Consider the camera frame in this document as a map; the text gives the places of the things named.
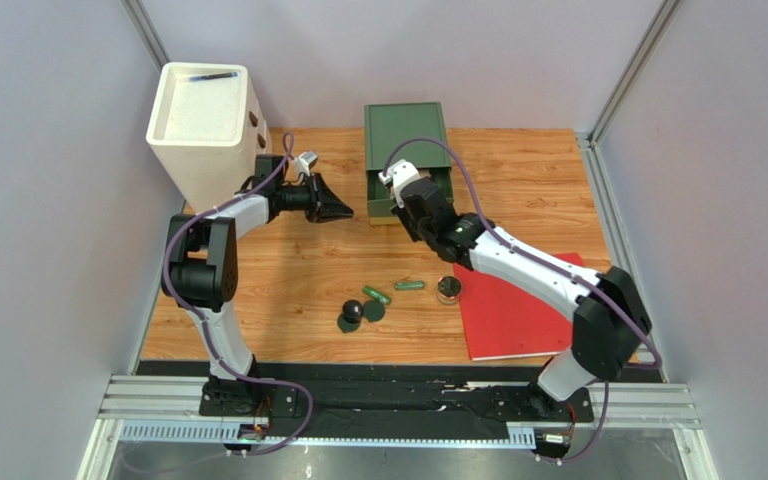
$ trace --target green marker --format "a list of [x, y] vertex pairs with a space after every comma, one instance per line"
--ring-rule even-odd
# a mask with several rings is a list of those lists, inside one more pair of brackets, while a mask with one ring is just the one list
[[413, 282], [396, 282], [393, 284], [393, 288], [396, 290], [422, 290], [425, 288], [425, 282], [422, 280], [416, 280]]
[[363, 287], [363, 293], [369, 295], [370, 297], [374, 298], [375, 300], [378, 300], [379, 302], [383, 303], [384, 305], [390, 305], [390, 297], [387, 295], [384, 295], [383, 293], [379, 292], [378, 290], [375, 290], [374, 288], [370, 287], [369, 285], [365, 285]]

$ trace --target black ball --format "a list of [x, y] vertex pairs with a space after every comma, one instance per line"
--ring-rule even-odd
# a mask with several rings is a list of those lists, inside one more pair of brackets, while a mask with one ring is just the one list
[[363, 316], [363, 305], [357, 300], [349, 300], [343, 304], [343, 316], [349, 321], [360, 321]]

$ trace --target cable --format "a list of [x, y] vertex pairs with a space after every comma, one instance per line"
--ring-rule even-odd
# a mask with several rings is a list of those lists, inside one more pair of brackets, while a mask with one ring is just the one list
[[[396, 148], [393, 149], [393, 152], [390, 153], [390, 156], [387, 157], [387, 162], [384, 164], [385, 173], [390, 168], [390, 164], [393, 162], [393, 158], [396, 157], [396, 154], [399, 153], [399, 151], [403, 149], [405, 146], [410, 145], [411, 143], [414, 143], [414, 142], [430, 142], [435, 145], [438, 145], [444, 150], [446, 150], [449, 156], [451, 156], [452, 159], [455, 160], [455, 163], [458, 165], [458, 169], [461, 170], [461, 174], [464, 176], [464, 182], [467, 184], [467, 189], [470, 191], [470, 197], [472, 197], [473, 199], [473, 206], [476, 208], [476, 215], [479, 217], [479, 221], [482, 222], [482, 226], [485, 227], [485, 231], [489, 232], [491, 236], [493, 236], [493, 238], [500, 243], [500, 245], [508, 248], [512, 252], [516, 252], [518, 255], [522, 257], [525, 257], [529, 260], [532, 260], [533, 262], [538, 263], [539, 265], [549, 268], [550, 270], [558, 273], [559, 275], [562, 275], [563, 277], [570, 279], [574, 283], [582, 284], [594, 295], [598, 296], [600, 300], [602, 300], [609, 308], [611, 308], [621, 318], [621, 320], [624, 321], [624, 323], [627, 324], [627, 326], [633, 331], [635, 336], [638, 337], [638, 339], [642, 343], [644, 343], [648, 351], [650, 351], [650, 353], [653, 355], [653, 363], [630, 364], [631, 367], [642, 368], [642, 369], [652, 369], [652, 370], [658, 370], [659, 368], [662, 367], [662, 356], [656, 350], [656, 347], [653, 345], [653, 342], [651, 342], [650, 339], [647, 338], [647, 335], [645, 335], [644, 332], [642, 332], [641, 329], [638, 328], [638, 325], [635, 324], [635, 322], [632, 320], [632, 318], [630, 318], [627, 312], [625, 312], [624, 309], [620, 307], [620, 305], [618, 305], [614, 300], [612, 300], [608, 295], [606, 295], [605, 292], [603, 292], [602, 290], [597, 288], [596, 285], [585, 280], [581, 276], [573, 274], [572, 272], [569, 272], [566, 269], [559, 267], [558, 265], [555, 265], [552, 262], [544, 260], [541, 257], [533, 255], [515, 245], [512, 245], [505, 238], [503, 238], [502, 235], [494, 231], [493, 227], [491, 226], [490, 222], [488, 221], [487, 217], [485, 217], [485, 214], [482, 211], [482, 206], [479, 203], [479, 195], [476, 193], [476, 187], [475, 185], [473, 185], [473, 180], [470, 178], [470, 174], [467, 173], [467, 167], [464, 166], [464, 162], [461, 161], [461, 157], [459, 157], [458, 154], [455, 153], [452, 147], [450, 147], [449, 145], [443, 143], [442, 141], [436, 138], [431, 138], [431, 137], [418, 137], [418, 138], [412, 138], [410, 140], [405, 140], [404, 142], [398, 144]], [[563, 465], [565, 463], [575, 462], [583, 458], [594, 447], [594, 444], [597, 442], [597, 438], [600, 437], [600, 433], [603, 431], [603, 425], [606, 423], [606, 411], [608, 410], [608, 407], [609, 407], [609, 382], [605, 382], [605, 385], [606, 385], [605, 393], [603, 394], [603, 411], [600, 413], [600, 421], [597, 423], [597, 430], [594, 432], [594, 436], [591, 437], [591, 440], [589, 440], [585, 448], [583, 448], [582, 451], [580, 451], [576, 455], [570, 458], [567, 458], [565, 460], [557, 459], [555, 462], [551, 462], [551, 463], [554, 463], [556, 465]]]
[[[586, 455], [588, 455], [588, 452], [591, 451], [592, 448], [594, 448], [594, 445], [597, 443], [597, 439], [600, 438], [600, 434], [603, 432], [603, 425], [606, 424], [606, 411], [609, 410], [609, 382], [604, 382], [605, 389], [603, 390], [603, 410], [600, 412], [600, 420], [597, 422], [597, 429], [594, 431], [594, 435], [591, 437], [591, 440], [588, 440], [588, 444], [585, 445], [585, 448], [579, 451], [576, 455], [572, 457], [565, 458], [562, 460], [561, 458], [550, 460], [550, 459], [542, 459], [539, 456], [535, 456], [538, 460], [546, 460], [547, 463], [550, 463], [552, 465], [564, 465], [566, 463], [572, 463], [577, 462], [579, 460], [582, 460], [585, 458]], [[573, 434], [571, 433], [570, 436], [571, 443], [573, 442]]]
[[[251, 195], [256, 195], [267, 184], [269, 184], [272, 180], [274, 180], [274, 178], [279, 173], [281, 173], [284, 170], [284, 168], [287, 165], [287, 162], [289, 162], [289, 160], [293, 158], [292, 148], [295, 146], [295, 135], [293, 135], [292, 132], [286, 132], [283, 134], [283, 138], [281, 141], [283, 143], [284, 150], [286, 150], [286, 153], [284, 154], [283, 159], [281, 159], [277, 168], [275, 168], [275, 170], [271, 174], [269, 174], [269, 176], [266, 177], [265, 180], [260, 182], [251, 191], [245, 192], [242, 195], [236, 195], [232, 199], [222, 203], [221, 205], [217, 207], [213, 207], [213, 209], [211, 210], [206, 210], [201, 213], [198, 213], [197, 215], [189, 219], [189, 221], [186, 222], [182, 227], [180, 227], [177, 233], [175, 233], [174, 236], [171, 237], [171, 240], [168, 242], [168, 246], [165, 248], [165, 256], [162, 262], [162, 279], [165, 282], [165, 287], [168, 290], [169, 296], [171, 296], [174, 300], [176, 300], [181, 307], [192, 312], [196, 317], [198, 317], [198, 319], [200, 319], [201, 328], [204, 332], [204, 340], [205, 340], [205, 343], [207, 344], [207, 348], [209, 349], [209, 352], [213, 356], [213, 358], [218, 359], [218, 364], [224, 370], [226, 370], [228, 373], [230, 373], [231, 375], [236, 377], [238, 380], [241, 380], [243, 382], [256, 383], [259, 385], [274, 385], [274, 386], [294, 388], [299, 390], [301, 393], [304, 394], [305, 397], [307, 397], [307, 413], [304, 417], [304, 421], [301, 422], [301, 426], [299, 426], [294, 432], [292, 432], [290, 435], [288, 435], [286, 438], [284, 438], [280, 442], [260, 450], [252, 450], [250, 452], [247, 452], [247, 455], [265, 455], [267, 453], [272, 453], [276, 450], [280, 450], [281, 448], [289, 445], [293, 440], [295, 440], [301, 434], [301, 432], [304, 431], [305, 428], [307, 428], [307, 425], [310, 423], [310, 419], [313, 416], [313, 394], [311, 394], [310, 390], [305, 388], [303, 385], [297, 384], [295, 382], [249, 377], [231, 368], [224, 361], [224, 359], [218, 354], [218, 350], [215, 348], [215, 344], [213, 344], [212, 335], [209, 330], [209, 324], [207, 324], [207, 321], [206, 321], [207, 320], [206, 316], [200, 310], [196, 309], [189, 302], [184, 300], [177, 293], [177, 290], [174, 288], [174, 285], [171, 282], [171, 254], [174, 250], [174, 247], [180, 242], [180, 239], [183, 237], [183, 233], [187, 232], [189, 228], [191, 228], [197, 222], [199, 222], [200, 220], [204, 219], [209, 215], [220, 213], [224, 209], [241, 202], [242, 200], [250, 197]], [[139, 473], [143, 475], [162, 475], [165, 473], [173, 473], [180, 470], [184, 470], [189, 467], [198, 465], [200, 463], [207, 462], [209, 460], [221, 458], [223, 456], [226, 456], [226, 452], [222, 452], [221, 454], [209, 455], [209, 456], [200, 458], [198, 460], [186, 463], [184, 465], [180, 465], [173, 468], [166, 468], [162, 470], [145, 470], [145, 469], [133, 467], [129, 462], [126, 461], [126, 459], [123, 456], [120, 457], [120, 462], [121, 462], [121, 465], [123, 465], [125, 468], [135, 473]]]
[[305, 175], [304, 172], [301, 172], [298, 174], [298, 178], [296, 178], [294, 182], [283, 182], [283, 185], [298, 186], [298, 185], [301, 185], [302, 180], [304, 180], [305, 178], [307, 178], [307, 175]]
[[573, 409], [573, 405], [567, 402], [567, 410], [570, 412], [570, 428], [567, 429], [567, 434], [570, 435], [570, 443], [573, 443], [573, 432], [576, 427], [576, 410]]

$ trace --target green disc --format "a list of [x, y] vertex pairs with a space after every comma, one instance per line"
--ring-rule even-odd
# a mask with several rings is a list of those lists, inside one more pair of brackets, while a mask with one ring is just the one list
[[340, 330], [342, 330], [343, 333], [351, 333], [360, 328], [360, 322], [352, 323], [341, 313], [340, 316], [337, 317], [337, 326], [340, 327]]
[[363, 304], [363, 316], [370, 322], [377, 322], [384, 318], [384, 304], [378, 300], [369, 300]]

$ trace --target black lid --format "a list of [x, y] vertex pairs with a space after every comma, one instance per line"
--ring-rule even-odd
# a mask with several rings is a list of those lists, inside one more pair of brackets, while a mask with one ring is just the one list
[[363, 304], [357, 300], [349, 300], [343, 304], [343, 316], [350, 322], [359, 322], [363, 316]]
[[437, 282], [437, 291], [448, 298], [455, 298], [461, 294], [461, 280], [453, 276], [446, 276]]
[[349, 320], [345, 315], [337, 317], [337, 326], [343, 333], [351, 333], [360, 328], [360, 320]]

